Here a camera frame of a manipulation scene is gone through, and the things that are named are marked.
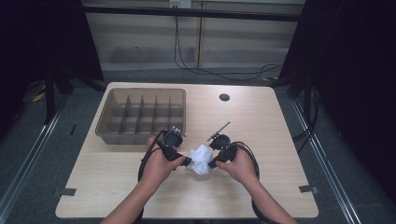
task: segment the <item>white wall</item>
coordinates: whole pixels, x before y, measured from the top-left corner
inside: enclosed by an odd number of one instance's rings
[[[169,7],[169,1],[164,0],[83,2],[130,7]],[[192,8],[300,14],[304,5],[301,0],[279,0],[276,4],[263,3],[274,0],[238,2],[193,1]],[[87,13],[87,18],[104,71],[176,67],[174,17]],[[296,22],[284,21],[200,20],[180,17],[177,20],[181,54],[188,67],[259,67],[266,63],[282,63],[296,27]]]

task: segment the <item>person's left hand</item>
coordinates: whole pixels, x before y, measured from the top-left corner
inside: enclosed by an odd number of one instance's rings
[[[150,137],[147,141],[147,147],[152,144],[154,137]],[[157,189],[161,183],[175,170],[186,157],[181,156],[174,161],[168,161],[163,155],[163,151],[157,144],[152,148],[153,152],[148,158],[148,162],[143,171],[142,179],[140,182],[147,184],[153,189]]]

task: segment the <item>black curtain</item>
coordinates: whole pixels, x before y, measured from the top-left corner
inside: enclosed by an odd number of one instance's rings
[[[303,13],[334,3],[312,2]],[[310,71],[340,134],[396,203],[396,3],[344,0],[329,9],[322,31],[299,23],[282,75],[301,64]],[[314,41],[323,35],[326,41]],[[306,77],[299,74],[291,86],[302,89]]]
[[[18,114],[27,86],[43,80],[50,67],[73,71],[66,77],[103,80],[85,13],[62,9],[66,5],[81,2],[0,1],[0,136]]]

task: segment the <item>small round object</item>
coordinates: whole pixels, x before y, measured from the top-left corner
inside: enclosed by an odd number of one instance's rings
[[[221,94],[219,96],[219,98],[220,98],[221,101],[229,101],[230,100],[230,95],[226,94],[226,93],[223,93],[223,94]]]

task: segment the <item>gray carpet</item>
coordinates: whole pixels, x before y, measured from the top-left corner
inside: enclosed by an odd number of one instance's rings
[[[256,72],[250,69],[211,69],[212,72]],[[196,83],[215,85],[266,86],[263,77],[277,77],[280,67],[247,81],[236,81],[213,75],[196,75],[187,70],[119,71],[105,73],[106,85],[112,81]],[[231,78],[247,79],[256,75],[228,75]],[[103,93],[94,91],[77,81],[65,110],[44,148],[35,169],[29,176],[23,191],[8,216],[6,223],[98,223],[98,218],[59,219],[54,211],[59,202],[51,197],[55,189],[62,189],[73,169],[79,150],[91,126],[92,118]],[[287,95],[287,87],[276,88],[276,96],[284,113],[292,136],[303,131],[300,121]],[[1,193],[7,189],[12,177],[27,155],[38,136],[45,118],[45,104],[25,103],[19,120],[15,122],[7,137],[0,144]],[[327,115],[323,105],[318,114],[316,133],[340,181],[355,205],[361,223],[396,223],[396,210],[376,181],[365,171],[339,137],[336,127]],[[304,140],[296,143],[299,148]],[[306,144],[300,158],[310,185],[318,188],[315,199],[319,215],[313,219],[299,220],[300,223],[347,223],[334,197],[318,160],[309,144]],[[189,220],[145,220],[145,223],[192,223]],[[213,220],[212,223],[257,223],[255,220]]]

